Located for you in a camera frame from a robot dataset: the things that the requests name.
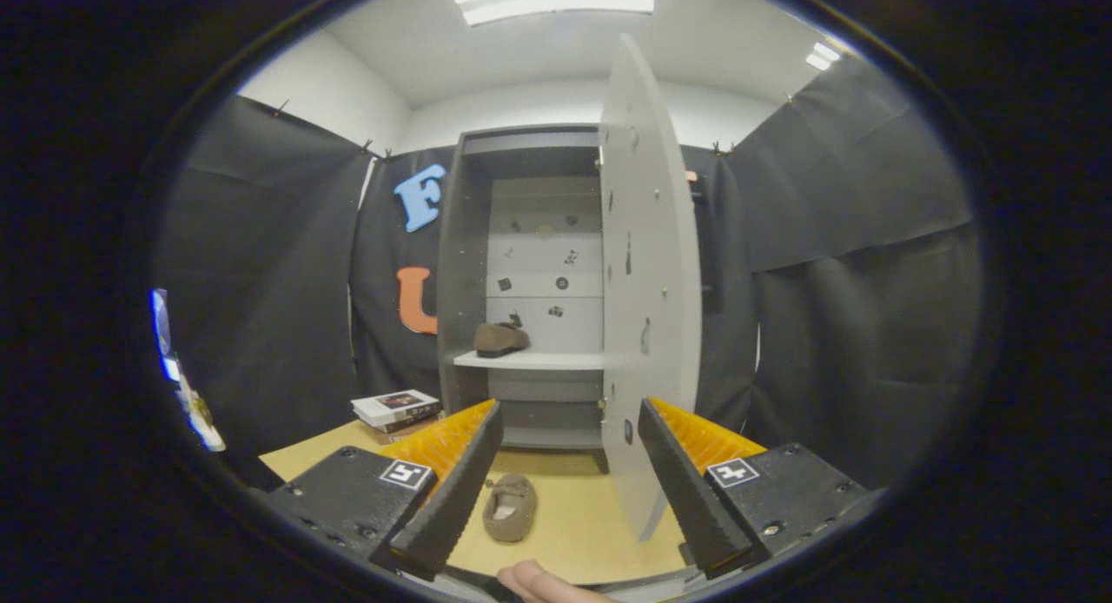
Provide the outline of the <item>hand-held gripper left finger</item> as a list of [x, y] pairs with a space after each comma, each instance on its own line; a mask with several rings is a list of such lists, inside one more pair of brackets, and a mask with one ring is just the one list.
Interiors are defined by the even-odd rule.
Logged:
[[290, 527], [332, 552], [416, 579], [447, 565], [504, 434], [485, 401], [393, 445], [345, 445], [261, 494]]

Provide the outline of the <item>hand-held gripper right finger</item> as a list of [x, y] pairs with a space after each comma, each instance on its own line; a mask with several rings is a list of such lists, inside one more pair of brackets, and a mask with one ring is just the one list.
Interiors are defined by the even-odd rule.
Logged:
[[884, 496], [798, 443], [765, 448], [671, 402], [642, 401], [637, 433], [706, 579], [857, 524]]

